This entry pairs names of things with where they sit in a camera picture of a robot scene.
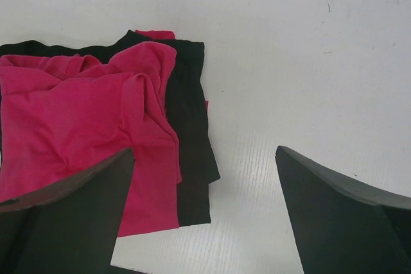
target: white surface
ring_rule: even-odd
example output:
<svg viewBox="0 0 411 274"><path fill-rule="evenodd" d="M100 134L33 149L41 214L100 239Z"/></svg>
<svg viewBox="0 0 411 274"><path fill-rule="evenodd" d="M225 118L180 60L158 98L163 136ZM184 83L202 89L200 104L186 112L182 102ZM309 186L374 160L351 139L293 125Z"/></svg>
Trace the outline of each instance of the white surface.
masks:
<svg viewBox="0 0 411 274"><path fill-rule="evenodd" d="M119 239L154 274L302 273L277 145L411 196L411 0L0 0L0 43L111 44L127 29L203 40L222 179L213 223Z"/></svg>

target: pink fabric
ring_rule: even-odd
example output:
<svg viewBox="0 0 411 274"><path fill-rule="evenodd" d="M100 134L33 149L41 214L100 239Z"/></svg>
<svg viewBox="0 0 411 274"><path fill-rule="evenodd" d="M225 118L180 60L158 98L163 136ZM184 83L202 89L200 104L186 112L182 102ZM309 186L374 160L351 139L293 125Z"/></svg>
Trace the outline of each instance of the pink fabric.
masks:
<svg viewBox="0 0 411 274"><path fill-rule="evenodd" d="M178 139L164 115L173 48L144 42L103 65L93 56L0 58L0 201L131 147L119 236L178 228Z"/></svg>
<svg viewBox="0 0 411 274"><path fill-rule="evenodd" d="M170 30L136 30L137 33L150 37L153 40L175 40L174 32Z"/></svg>

